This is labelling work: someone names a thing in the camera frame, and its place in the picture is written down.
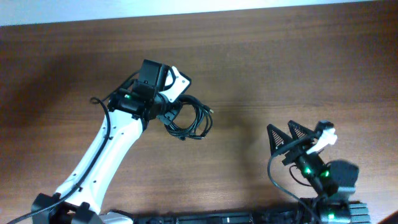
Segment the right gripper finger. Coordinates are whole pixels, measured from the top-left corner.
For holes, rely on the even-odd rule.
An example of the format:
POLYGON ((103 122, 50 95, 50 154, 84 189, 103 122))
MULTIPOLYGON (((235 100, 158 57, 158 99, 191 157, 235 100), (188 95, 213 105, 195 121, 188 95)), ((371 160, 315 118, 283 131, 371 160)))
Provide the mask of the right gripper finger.
POLYGON ((269 124, 267 126, 267 133, 272 156, 284 154, 294 147, 292 137, 281 131, 273 124, 269 124))
POLYGON ((289 131, 292 135, 292 138, 294 140, 300 139, 302 137, 311 135, 314 133, 314 131, 312 131, 311 129, 308 129, 304 126, 302 126, 301 124, 296 123, 293 120, 290 120, 288 122, 288 127, 289 127, 289 131))

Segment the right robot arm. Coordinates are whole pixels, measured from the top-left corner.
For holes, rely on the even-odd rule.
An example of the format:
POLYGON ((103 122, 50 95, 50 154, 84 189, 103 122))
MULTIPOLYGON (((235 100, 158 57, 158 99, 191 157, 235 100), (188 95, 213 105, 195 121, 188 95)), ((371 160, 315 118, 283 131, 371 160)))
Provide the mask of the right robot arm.
POLYGON ((298 201, 298 223, 351 223, 349 197, 355 193, 359 167, 346 160, 324 162, 320 152, 338 139, 332 122, 321 120, 314 129, 295 121, 288 122, 290 134, 273 124, 267 126, 271 156, 267 175, 272 184, 298 201), (272 161, 284 156, 284 166, 297 168, 307 185, 316 193, 315 198, 300 198, 278 184, 272 177, 272 161))

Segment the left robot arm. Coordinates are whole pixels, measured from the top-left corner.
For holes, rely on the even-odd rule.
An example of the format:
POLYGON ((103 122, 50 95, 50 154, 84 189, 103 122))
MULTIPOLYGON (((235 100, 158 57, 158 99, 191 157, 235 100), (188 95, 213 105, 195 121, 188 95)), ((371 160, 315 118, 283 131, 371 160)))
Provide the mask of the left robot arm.
POLYGON ((191 79, 176 67, 144 60, 137 78, 129 77, 102 101, 101 129, 71 175, 52 196, 32 204, 34 223, 132 223, 125 215, 101 214, 109 184, 131 146, 150 120, 166 120, 172 103, 191 79))

